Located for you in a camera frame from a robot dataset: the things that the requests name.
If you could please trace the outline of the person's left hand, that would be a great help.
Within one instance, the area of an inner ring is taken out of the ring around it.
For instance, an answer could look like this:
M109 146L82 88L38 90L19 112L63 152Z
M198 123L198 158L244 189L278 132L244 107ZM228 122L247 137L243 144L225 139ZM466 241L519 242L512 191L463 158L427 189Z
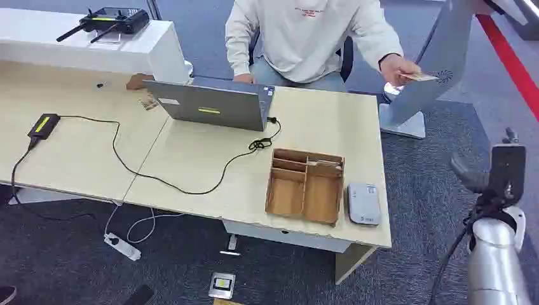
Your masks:
M393 86L403 86L409 79L403 74L419 74L421 68L414 62L398 54L388 54L379 61L379 70L383 78Z

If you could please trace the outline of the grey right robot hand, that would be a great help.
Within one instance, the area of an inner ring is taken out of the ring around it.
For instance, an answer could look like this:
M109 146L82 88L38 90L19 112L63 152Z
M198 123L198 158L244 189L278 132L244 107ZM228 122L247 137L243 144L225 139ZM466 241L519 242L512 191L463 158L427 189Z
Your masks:
M470 171L456 154L451 156L449 164L466 189L512 206L524 192L526 147L511 128L506 128L505 133L502 143L492 147L488 173Z

